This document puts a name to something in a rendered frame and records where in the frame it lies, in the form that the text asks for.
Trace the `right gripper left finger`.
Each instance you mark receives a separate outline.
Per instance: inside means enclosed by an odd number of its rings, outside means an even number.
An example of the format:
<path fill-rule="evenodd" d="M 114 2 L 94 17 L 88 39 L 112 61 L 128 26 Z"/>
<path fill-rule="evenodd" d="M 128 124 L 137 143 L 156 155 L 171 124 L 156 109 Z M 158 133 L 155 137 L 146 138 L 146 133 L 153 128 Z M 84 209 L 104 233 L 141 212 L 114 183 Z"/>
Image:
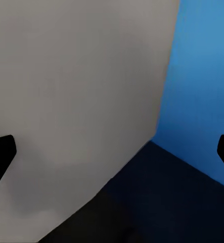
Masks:
<path fill-rule="evenodd" d="M 0 137 L 0 180 L 17 153 L 12 135 Z"/>

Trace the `monitor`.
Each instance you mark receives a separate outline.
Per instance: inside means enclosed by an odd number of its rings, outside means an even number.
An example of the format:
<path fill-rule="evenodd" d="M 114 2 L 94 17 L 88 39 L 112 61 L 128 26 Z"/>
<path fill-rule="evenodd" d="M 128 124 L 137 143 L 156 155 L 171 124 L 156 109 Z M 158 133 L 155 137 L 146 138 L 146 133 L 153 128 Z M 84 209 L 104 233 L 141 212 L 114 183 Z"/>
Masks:
<path fill-rule="evenodd" d="M 0 0 L 0 243 L 38 243 L 156 134 L 180 0 Z"/>

